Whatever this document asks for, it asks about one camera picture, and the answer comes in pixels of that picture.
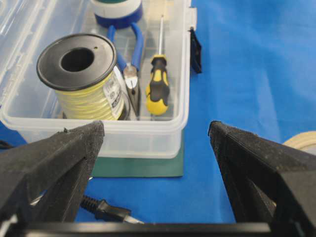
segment blue pliers handle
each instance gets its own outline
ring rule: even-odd
[[[132,23],[131,27],[136,36],[136,45],[134,48],[131,65],[133,65],[137,69],[137,71],[139,71],[140,62],[141,62],[142,54],[143,54],[144,38],[143,38],[142,31],[140,30],[140,28],[137,26],[136,23]],[[114,26],[110,26],[108,28],[107,38],[111,42],[114,42],[115,31],[116,29]],[[124,58],[119,52],[117,52],[117,56],[118,56],[118,67],[123,72],[124,68],[126,68],[126,61],[124,60]]]

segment yellow wire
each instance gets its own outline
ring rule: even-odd
[[[96,85],[83,90],[55,90],[58,102],[68,119],[118,119],[113,116],[111,106],[103,92],[103,85],[111,77],[112,73]],[[123,100],[120,103],[118,106],[120,106],[121,114],[124,106]]]

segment spool hole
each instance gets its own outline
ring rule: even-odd
[[[79,72],[88,68],[94,60],[93,52],[88,48],[75,48],[66,53],[61,67],[68,72]]]

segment black latch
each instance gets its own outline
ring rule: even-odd
[[[202,46],[199,43],[193,27],[190,29],[191,32],[191,66],[196,73],[202,72],[201,64],[201,50]]]

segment wire spool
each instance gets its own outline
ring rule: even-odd
[[[39,56],[40,80],[55,89],[68,119],[117,120],[124,108],[113,68],[116,49],[105,37],[76,34],[49,45]]]

